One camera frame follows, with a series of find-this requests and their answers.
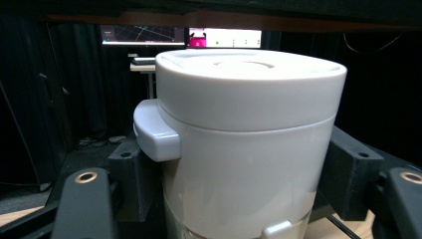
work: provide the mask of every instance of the wooden floor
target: wooden floor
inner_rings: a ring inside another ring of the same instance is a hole
[[[0,226],[5,225],[13,220],[25,216],[42,207],[31,208],[28,210],[12,212],[0,215]],[[362,239],[372,239],[371,226],[373,221],[373,214],[368,213],[366,221],[363,222],[343,222],[350,230],[357,234]],[[346,236],[338,228],[336,228],[330,221],[323,218],[308,225],[307,232],[304,239],[346,239]]]

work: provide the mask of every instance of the white handle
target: white handle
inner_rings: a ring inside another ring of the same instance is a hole
[[[167,161],[181,157],[179,134],[161,117],[157,100],[145,100],[134,110],[136,141],[152,160]]]

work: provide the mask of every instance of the dark screen with lines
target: dark screen with lines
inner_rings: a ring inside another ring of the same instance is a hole
[[[184,28],[101,25],[103,45],[185,46]]]

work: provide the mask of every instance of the white cylindrical object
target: white cylindrical object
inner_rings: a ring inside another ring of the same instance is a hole
[[[163,162],[174,228],[198,238],[303,236],[345,74],[280,52],[158,55],[157,109],[181,148]],[[177,230],[171,237],[184,237]]]

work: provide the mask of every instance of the white wire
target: white wire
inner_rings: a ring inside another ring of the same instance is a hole
[[[348,42],[347,42],[347,39],[346,39],[346,37],[345,37],[345,33],[343,33],[343,39],[344,39],[344,43],[345,43],[345,45],[347,46],[347,48],[348,49],[350,49],[351,51],[353,51],[353,52],[355,52],[355,53],[357,53],[357,54],[372,54],[372,53],[376,53],[376,52],[379,52],[379,51],[382,51],[382,50],[384,50],[386,47],[388,47],[388,46],[390,46],[392,43],[394,43],[397,39],[399,39],[401,36],[403,35],[403,32],[401,32],[397,37],[395,37],[391,42],[389,42],[389,43],[387,43],[386,45],[384,45],[384,46],[382,46],[381,48],[378,48],[378,49],[376,49],[375,51],[370,51],[370,52],[360,52],[360,51],[357,51],[357,50],[355,50],[354,48],[352,48],[349,44],[348,44]]]

